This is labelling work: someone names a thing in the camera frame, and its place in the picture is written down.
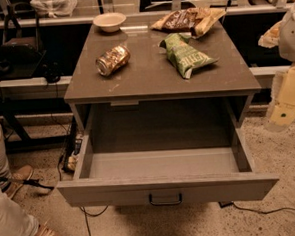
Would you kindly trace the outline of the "yellow-white gripper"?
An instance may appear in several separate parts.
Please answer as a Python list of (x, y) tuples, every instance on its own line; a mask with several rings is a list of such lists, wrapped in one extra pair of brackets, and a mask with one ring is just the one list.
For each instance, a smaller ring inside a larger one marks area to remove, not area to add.
[(265, 129), (281, 132), (295, 120), (295, 63), (285, 71), (278, 71), (272, 82)]

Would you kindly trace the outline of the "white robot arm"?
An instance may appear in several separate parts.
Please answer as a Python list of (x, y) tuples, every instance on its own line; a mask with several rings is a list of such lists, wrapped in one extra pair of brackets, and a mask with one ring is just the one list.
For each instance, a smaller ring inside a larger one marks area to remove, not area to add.
[(263, 34), (258, 45), (265, 48), (277, 46), (280, 57), (291, 62), (288, 70), (278, 71), (274, 75), (272, 100), (266, 112), (265, 128), (281, 132), (295, 120), (295, 3), (280, 22)]

